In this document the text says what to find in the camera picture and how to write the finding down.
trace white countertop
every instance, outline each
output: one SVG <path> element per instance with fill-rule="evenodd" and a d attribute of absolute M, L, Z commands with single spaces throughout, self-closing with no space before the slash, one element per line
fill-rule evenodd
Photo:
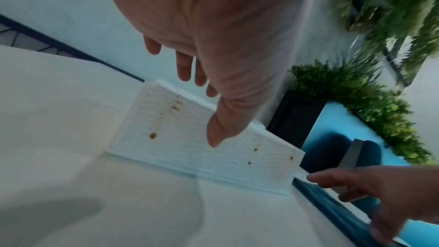
<path fill-rule="evenodd" d="M 0 46 L 0 246 L 353 246 L 293 186 L 264 193 L 103 152 L 141 87 Z"/>

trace pleated filter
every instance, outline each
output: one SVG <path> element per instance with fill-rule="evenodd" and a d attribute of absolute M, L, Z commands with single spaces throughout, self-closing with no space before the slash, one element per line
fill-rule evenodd
<path fill-rule="evenodd" d="M 164 81 L 145 83 L 107 150 L 197 177 L 287 194 L 304 152 L 256 123 L 212 148 L 206 125 L 215 109 Z"/>

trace hand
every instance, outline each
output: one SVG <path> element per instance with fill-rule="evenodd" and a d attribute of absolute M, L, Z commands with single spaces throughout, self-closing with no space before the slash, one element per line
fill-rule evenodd
<path fill-rule="evenodd" d="M 212 147 L 239 134 L 275 94 L 293 62 L 312 0 L 114 0 L 151 54 L 176 50 L 177 72 L 221 99 L 207 127 Z"/>
<path fill-rule="evenodd" d="M 343 202 L 372 196 L 381 204 L 369 216 L 370 232 L 381 244 L 399 234 L 408 219 L 437 223 L 439 220 L 438 166 L 373 166 L 329 169 L 308 175 L 322 188 L 348 186 Z"/>

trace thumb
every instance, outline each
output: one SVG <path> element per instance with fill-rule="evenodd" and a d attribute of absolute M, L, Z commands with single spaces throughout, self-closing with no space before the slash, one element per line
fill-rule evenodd
<path fill-rule="evenodd" d="M 260 106 L 245 107 L 239 100 L 221 97 L 217 111 L 207 124 L 207 142 L 218 147 L 222 141 L 243 131 L 255 117 Z"/>
<path fill-rule="evenodd" d="M 371 220 L 370 235 L 378 243 L 387 245 L 402 230 L 407 218 L 400 213 L 385 210 L 380 204 L 372 212 Z"/>

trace white filter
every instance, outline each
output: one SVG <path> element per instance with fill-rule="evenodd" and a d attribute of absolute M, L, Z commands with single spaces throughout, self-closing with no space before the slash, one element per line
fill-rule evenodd
<path fill-rule="evenodd" d="M 164 81 L 146 83 L 108 152 L 178 172 L 287 194 L 304 152 L 252 123 L 218 148 L 206 125 L 215 105 Z"/>

